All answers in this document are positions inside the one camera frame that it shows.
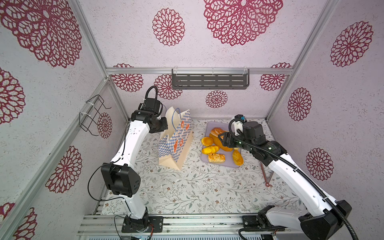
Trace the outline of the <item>small oval orange bread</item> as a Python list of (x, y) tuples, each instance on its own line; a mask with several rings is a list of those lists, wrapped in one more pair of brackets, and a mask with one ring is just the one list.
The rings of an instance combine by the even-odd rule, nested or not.
[(238, 150), (233, 151), (232, 158), (236, 166), (242, 166), (244, 164), (244, 159)]

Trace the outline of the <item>blue checkered paper bag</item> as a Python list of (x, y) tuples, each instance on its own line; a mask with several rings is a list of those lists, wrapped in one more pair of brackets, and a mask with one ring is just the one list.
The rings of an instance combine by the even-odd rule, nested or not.
[(193, 139), (191, 112), (170, 107), (166, 118), (168, 129), (161, 134), (158, 146), (159, 164), (181, 170)]

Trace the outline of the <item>red metal kitchen tongs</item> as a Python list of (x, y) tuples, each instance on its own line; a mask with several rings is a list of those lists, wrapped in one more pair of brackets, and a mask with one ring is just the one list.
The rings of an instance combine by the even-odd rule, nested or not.
[(272, 187), (272, 185), (271, 185), (271, 180), (272, 180), (272, 177), (273, 177), (273, 175), (274, 175), (274, 172), (270, 172), (270, 175), (268, 176), (267, 175), (267, 172), (266, 172), (266, 170), (265, 170), (265, 166), (264, 166), (264, 164), (263, 163), (260, 163), (260, 166), (261, 166), (261, 169), (262, 169), (262, 174), (263, 174), (263, 177), (264, 177), (264, 180), (265, 180), (265, 186), (267, 187), (267, 188), (270, 188), (270, 187)]

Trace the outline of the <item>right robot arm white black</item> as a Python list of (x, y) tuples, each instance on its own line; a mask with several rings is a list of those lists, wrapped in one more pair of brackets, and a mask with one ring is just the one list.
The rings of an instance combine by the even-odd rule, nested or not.
[(336, 200), (319, 187), (285, 148), (266, 139), (261, 124), (248, 122), (244, 116), (238, 115), (229, 122), (229, 130), (220, 133), (218, 138), (225, 147), (248, 151), (279, 175), (306, 207), (305, 211), (296, 212), (270, 205), (257, 213), (258, 228), (242, 228), (239, 233), (294, 229), (303, 232), (310, 240), (328, 240), (346, 227), (352, 239), (358, 239), (348, 221), (351, 205), (345, 200)]

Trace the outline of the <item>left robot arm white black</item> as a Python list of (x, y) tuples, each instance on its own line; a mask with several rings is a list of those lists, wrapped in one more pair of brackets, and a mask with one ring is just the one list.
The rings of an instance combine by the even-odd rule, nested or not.
[(134, 111), (125, 131), (125, 139), (109, 163), (101, 166), (101, 173), (108, 190), (120, 200), (125, 208), (123, 233), (152, 231), (148, 209), (136, 195), (141, 177), (135, 171), (135, 162), (145, 137), (168, 128), (167, 119), (160, 118), (163, 110), (157, 99), (145, 99)]

